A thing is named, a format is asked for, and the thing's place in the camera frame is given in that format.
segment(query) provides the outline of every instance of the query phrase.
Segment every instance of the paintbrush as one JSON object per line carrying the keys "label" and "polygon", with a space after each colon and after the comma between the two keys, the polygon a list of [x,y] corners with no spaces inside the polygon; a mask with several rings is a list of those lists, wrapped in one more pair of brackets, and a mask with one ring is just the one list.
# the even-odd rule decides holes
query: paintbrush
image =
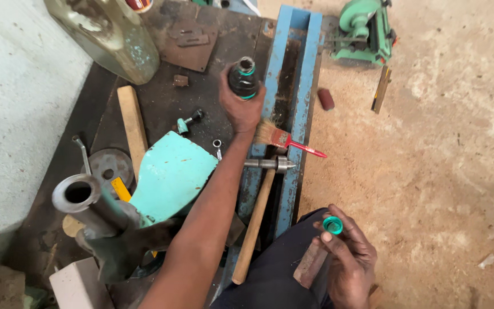
{"label": "paintbrush", "polygon": [[258,123],[255,136],[256,144],[272,144],[276,147],[287,148],[289,145],[308,151],[313,155],[321,158],[327,158],[327,155],[303,144],[291,140],[291,134],[276,128],[276,125],[269,119],[263,119]]}

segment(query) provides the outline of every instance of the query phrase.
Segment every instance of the dark trousers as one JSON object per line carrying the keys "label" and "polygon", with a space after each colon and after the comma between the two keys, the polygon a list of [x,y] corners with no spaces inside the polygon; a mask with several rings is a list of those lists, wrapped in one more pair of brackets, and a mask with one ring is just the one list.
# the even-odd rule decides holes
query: dark trousers
{"label": "dark trousers", "polygon": [[326,211],[320,208],[303,215],[251,263],[245,282],[232,283],[211,309],[333,308],[326,291],[328,261],[309,290],[292,277],[312,238],[320,234],[312,224]]}

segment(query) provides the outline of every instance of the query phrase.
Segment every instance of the white wall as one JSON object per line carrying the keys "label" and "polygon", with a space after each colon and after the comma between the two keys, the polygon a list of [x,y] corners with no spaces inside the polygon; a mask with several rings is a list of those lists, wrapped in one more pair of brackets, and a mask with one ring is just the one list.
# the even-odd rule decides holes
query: white wall
{"label": "white wall", "polygon": [[0,255],[30,209],[91,61],[42,0],[0,3]]}

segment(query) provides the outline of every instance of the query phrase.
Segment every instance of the person's right hand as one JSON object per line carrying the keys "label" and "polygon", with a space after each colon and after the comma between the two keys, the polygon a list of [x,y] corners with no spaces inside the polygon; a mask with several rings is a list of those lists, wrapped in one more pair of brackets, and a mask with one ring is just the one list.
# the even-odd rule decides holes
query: person's right hand
{"label": "person's right hand", "polygon": [[[377,251],[356,222],[334,204],[329,205],[329,212],[323,218],[331,215],[342,220],[342,233],[337,237],[324,231],[312,240],[323,244],[332,256],[327,274],[329,297],[339,309],[367,309],[369,290],[375,281]],[[321,222],[315,222],[314,227],[322,229]]]}
{"label": "person's right hand", "polygon": [[228,73],[233,66],[234,63],[226,65],[220,73],[220,84],[218,87],[219,102],[226,111],[226,116],[228,116],[228,120],[230,120],[235,134],[254,133],[256,125],[260,121],[260,112],[262,111],[262,104],[266,95],[266,87],[261,83],[257,94],[247,101],[238,97],[231,91],[228,85]]}

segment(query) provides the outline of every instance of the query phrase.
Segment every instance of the brush bristles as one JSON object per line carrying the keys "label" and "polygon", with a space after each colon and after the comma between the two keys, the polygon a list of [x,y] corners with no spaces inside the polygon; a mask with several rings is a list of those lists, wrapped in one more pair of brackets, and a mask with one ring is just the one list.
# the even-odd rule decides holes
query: brush bristles
{"label": "brush bristles", "polygon": [[268,118],[264,118],[256,127],[255,144],[271,144],[276,125]]}

